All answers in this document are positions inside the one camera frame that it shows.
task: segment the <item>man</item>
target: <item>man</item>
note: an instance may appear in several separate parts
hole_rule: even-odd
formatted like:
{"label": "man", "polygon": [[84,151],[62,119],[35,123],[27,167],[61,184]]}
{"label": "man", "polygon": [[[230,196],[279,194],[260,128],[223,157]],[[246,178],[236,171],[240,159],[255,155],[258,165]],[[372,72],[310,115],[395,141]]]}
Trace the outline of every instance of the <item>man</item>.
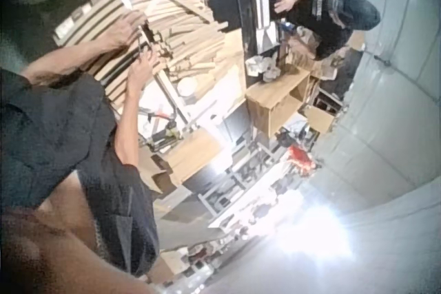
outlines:
{"label": "man", "polygon": [[380,13],[367,0],[277,0],[276,13],[287,11],[287,20],[310,29],[320,39],[316,49],[297,36],[289,44],[316,61],[339,50],[354,30],[370,30],[380,22]]}
{"label": "man", "polygon": [[144,52],[130,67],[118,125],[101,84],[78,70],[130,45],[145,20],[127,13],[20,76],[1,71],[1,276],[25,292],[148,293],[121,271],[145,274],[158,255],[137,169],[138,103],[157,58]]}

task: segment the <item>shelf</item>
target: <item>shelf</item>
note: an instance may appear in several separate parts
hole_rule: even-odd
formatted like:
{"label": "shelf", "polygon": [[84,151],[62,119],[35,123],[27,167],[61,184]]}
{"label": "shelf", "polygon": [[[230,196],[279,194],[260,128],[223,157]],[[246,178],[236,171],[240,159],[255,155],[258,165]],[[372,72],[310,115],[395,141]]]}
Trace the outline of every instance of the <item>shelf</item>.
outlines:
{"label": "shelf", "polygon": [[273,82],[250,87],[246,97],[254,127],[271,138],[305,102],[308,84],[309,72],[291,67]]}

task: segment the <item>black cap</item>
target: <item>black cap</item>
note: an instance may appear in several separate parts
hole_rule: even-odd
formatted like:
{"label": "black cap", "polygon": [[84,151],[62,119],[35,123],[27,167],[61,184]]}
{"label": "black cap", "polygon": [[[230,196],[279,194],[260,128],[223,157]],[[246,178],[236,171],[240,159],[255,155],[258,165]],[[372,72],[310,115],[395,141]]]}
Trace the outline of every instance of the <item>black cap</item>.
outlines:
{"label": "black cap", "polygon": [[338,0],[338,18],[353,30],[370,30],[381,21],[380,12],[367,0]]}

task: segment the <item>red object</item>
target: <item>red object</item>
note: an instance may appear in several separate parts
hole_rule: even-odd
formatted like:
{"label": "red object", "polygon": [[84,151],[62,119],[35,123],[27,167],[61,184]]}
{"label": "red object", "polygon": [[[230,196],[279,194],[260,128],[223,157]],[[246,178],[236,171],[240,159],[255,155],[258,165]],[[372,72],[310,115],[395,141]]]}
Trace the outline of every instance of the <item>red object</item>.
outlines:
{"label": "red object", "polygon": [[301,173],[304,171],[309,172],[311,170],[313,162],[309,158],[307,152],[295,146],[289,147],[288,152],[289,160],[291,160],[296,166],[300,167]]}

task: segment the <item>black jacket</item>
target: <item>black jacket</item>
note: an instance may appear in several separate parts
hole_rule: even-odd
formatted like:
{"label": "black jacket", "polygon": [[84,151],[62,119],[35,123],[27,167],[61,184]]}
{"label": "black jacket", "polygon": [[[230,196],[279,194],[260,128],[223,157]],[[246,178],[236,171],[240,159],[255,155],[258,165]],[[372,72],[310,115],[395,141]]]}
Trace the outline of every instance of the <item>black jacket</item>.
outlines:
{"label": "black jacket", "polygon": [[57,89],[1,71],[1,206],[37,208],[77,170],[111,263],[135,276],[158,255],[152,198],[114,150],[116,121],[88,74]]}

